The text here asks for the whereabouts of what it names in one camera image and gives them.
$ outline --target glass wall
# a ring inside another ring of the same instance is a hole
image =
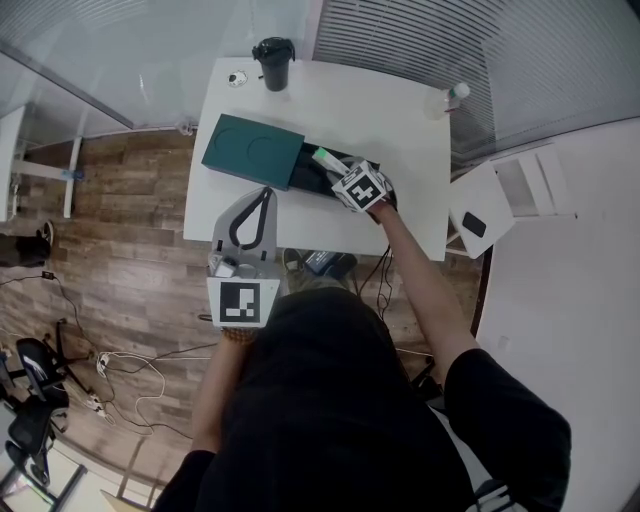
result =
[[[327,0],[314,59],[469,83],[451,116],[460,163],[640,116],[640,21],[627,0]]]
[[[0,53],[119,126],[173,126],[197,122],[218,56],[273,35],[302,44],[310,2],[0,0]]]

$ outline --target wooden floor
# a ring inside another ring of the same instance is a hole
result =
[[[47,269],[62,281],[66,295],[78,308],[84,334],[100,351],[125,351],[155,357],[160,354],[216,343],[219,332],[198,320],[208,313],[205,269],[210,244],[182,237],[189,166],[194,138],[175,132],[116,135],[83,143],[79,168],[84,182],[76,186],[71,220],[61,218],[64,184],[36,178],[22,184],[21,211],[0,229],[6,234],[32,235],[47,218],[54,221],[56,238]],[[45,148],[29,159],[48,165],[68,165],[70,146]],[[377,259],[362,258],[361,280]],[[473,317],[481,273],[481,260],[451,257],[441,264],[453,283],[469,323]],[[386,321],[398,347],[425,352],[428,347],[417,328],[391,267],[393,299]],[[15,268],[0,272],[0,280],[39,274],[38,269]],[[363,295],[375,304],[380,276]],[[42,338],[53,334],[55,321],[66,318],[68,357],[89,354],[91,345],[75,325],[72,306],[56,282],[30,279],[0,287],[0,341],[12,347],[21,336]],[[210,357],[213,348],[185,357]],[[424,366],[424,357],[401,353],[408,372]],[[117,360],[113,367],[136,369],[135,360]],[[157,368],[166,378],[165,396],[140,402],[150,423],[165,423],[189,434],[192,397],[207,366],[206,360],[162,361]],[[108,372],[98,376],[95,364],[79,363],[74,370],[96,390],[117,426],[113,427],[81,404],[72,391],[66,440],[88,454],[118,468],[127,465],[140,433],[127,419],[142,423],[134,412],[141,396],[157,396],[162,379],[152,369],[136,374]],[[149,480],[167,481],[180,465],[189,440],[164,427],[146,439],[135,473]]]

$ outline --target white chair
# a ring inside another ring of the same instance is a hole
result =
[[[470,213],[486,228],[482,236],[463,226]],[[517,220],[576,216],[562,167],[553,144],[488,160],[451,184],[449,218],[465,250],[447,252],[469,256],[483,254],[513,227]]]

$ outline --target black cup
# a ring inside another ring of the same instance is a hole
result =
[[[253,58],[262,65],[264,83],[270,91],[281,91],[289,82],[289,60],[296,60],[296,50],[290,39],[269,37],[254,46]]]

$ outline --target small bottle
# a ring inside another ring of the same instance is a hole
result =
[[[444,89],[437,92],[429,92],[424,103],[424,113],[427,119],[438,121],[449,112],[453,112],[460,106],[464,98],[469,96],[471,89],[464,82],[451,89]]]

